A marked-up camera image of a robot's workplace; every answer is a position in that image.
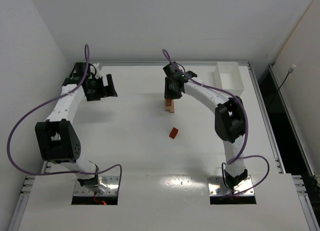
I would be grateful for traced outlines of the reddish arch wood block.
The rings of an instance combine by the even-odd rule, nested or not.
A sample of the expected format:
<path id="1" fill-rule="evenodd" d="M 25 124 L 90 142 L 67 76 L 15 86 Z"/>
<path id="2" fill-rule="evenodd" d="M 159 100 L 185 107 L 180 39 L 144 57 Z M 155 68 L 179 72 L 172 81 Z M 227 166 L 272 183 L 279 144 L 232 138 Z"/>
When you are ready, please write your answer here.
<path id="1" fill-rule="evenodd" d="M 167 105 L 171 105 L 171 103 L 172 103 L 172 99 L 170 99 L 170 98 L 166 99 L 166 104 Z"/>

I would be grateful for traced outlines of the light long wood block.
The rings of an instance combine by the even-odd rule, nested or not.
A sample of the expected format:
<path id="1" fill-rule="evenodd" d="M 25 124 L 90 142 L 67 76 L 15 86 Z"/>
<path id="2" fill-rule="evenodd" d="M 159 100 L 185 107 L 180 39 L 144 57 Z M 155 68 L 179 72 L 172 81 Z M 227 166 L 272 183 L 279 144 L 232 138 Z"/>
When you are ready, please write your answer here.
<path id="1" fill-rule="evenodd" d="M 165 105 L 164 105 L 164 109 L 165 109 L 166 112 L 169 112 L 170 109 L 171 109 L 171 106 L 165 104 Z"/>
<path id="2" fill-rule="evenodd" d="M 172 100 L 169 113 L 174 113 L 174 112 L 175 112 L 175 105 L 174 105 L 174 101 Z"/>

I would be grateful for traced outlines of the dark red wedge block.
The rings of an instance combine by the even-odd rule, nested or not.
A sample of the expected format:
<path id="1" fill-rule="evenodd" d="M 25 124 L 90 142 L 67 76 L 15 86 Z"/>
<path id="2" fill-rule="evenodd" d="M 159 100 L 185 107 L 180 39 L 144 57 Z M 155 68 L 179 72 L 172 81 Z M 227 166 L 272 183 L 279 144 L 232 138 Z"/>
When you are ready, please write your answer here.
<path id="1" fill-rule="evenodd" d="M 178 134 L 178 132 L 179 132 L 179 130 L 177 128 L 173 127 L 171 132 L 170 132 L 170 134 L 169 134 L 169 137 L 171 139 L 175 139 L 177 134 Z"/>

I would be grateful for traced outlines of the white perforated plastic box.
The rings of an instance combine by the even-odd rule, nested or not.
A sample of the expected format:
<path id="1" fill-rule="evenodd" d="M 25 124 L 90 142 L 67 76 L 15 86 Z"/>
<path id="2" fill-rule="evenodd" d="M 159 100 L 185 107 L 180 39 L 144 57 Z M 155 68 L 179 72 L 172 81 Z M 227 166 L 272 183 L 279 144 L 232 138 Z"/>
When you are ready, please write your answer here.
<path id="1" fill-rule="evenodd" d="M 215 87 L 240 97 L 244 91 L 237 62 L 218 62 L 213 72 Z"/>

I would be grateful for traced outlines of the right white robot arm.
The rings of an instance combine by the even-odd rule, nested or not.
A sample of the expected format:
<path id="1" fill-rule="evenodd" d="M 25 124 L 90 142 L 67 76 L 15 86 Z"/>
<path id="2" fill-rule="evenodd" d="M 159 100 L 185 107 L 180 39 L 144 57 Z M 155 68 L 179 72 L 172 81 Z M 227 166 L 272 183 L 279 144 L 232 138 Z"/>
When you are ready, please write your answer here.
<path id="1" fill-rule="evenodd" d="M 196 73 L 190 70 L 182 72 L 176 62 L 167 64 L 163 71 L 166 75 L 166 99 L 177 100 L 186 94 L 197 99 L 214 114 L 214 130 L 224 146 L 224 181 L 233 191 L 248 176 L 243 160 L 248 139 L 248 117 L 244 114 L 241 98 L 205 85 Z"/>

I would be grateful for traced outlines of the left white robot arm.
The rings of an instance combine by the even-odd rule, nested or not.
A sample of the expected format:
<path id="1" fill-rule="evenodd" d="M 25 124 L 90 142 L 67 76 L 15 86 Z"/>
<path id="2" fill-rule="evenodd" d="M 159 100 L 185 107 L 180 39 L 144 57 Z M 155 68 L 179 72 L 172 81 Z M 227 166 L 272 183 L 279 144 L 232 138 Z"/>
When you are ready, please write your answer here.
<path id="1" fill-rule="evenodd" d="M 73 171 L 81 187 L 99 195 L 107 192 L 107 179 L 82 151 L 73 121 L 83 99 L 92 102 L 117 97 L 111 74 L 106 76 L 107 85 L 104 85 L 102 67 L 101 63 L 77 62 L 62 84 L 62 97 L 53 111 L 45 121 L 35 125 L 42 159 Z"/>

